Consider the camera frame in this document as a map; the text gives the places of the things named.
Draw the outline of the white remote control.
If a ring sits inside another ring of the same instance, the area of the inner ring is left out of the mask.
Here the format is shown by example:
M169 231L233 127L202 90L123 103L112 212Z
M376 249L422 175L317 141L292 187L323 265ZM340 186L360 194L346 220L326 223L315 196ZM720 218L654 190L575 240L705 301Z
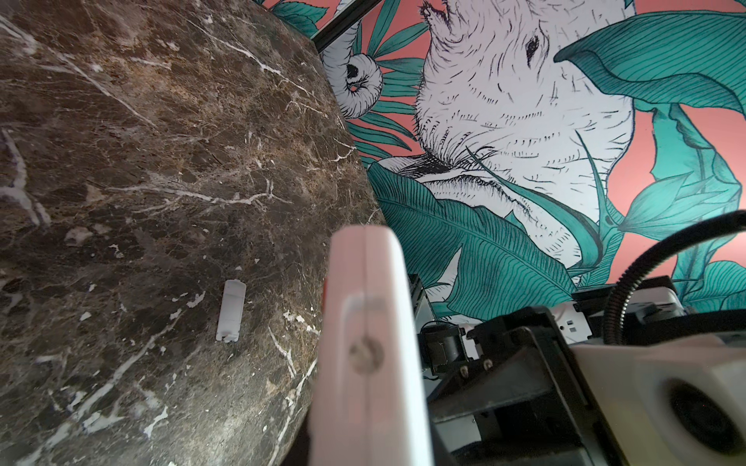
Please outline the white remote control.
M434 462L409 279L388 227L331 238L308 428L312 465Z

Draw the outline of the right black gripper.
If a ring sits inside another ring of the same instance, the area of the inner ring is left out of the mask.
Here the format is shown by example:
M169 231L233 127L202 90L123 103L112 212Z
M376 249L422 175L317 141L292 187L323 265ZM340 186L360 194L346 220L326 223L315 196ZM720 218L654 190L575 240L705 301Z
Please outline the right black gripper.
M549 309L425 324L438 465L615 465L618 447Z

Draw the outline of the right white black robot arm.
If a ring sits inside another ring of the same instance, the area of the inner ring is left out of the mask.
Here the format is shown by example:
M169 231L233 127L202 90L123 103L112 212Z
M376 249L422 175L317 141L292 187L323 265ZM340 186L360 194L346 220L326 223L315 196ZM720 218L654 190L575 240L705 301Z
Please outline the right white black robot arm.
M419 333L439 465L741 465L745 310L666 278Z

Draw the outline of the white battery cover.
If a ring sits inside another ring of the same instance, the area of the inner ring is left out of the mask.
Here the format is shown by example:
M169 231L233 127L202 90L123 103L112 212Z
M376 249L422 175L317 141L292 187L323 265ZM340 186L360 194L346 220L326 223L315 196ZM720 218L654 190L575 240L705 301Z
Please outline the white battery cover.
M218 342L234 343L239 340L246 289L246 285L239 280L225 282L216 332Z

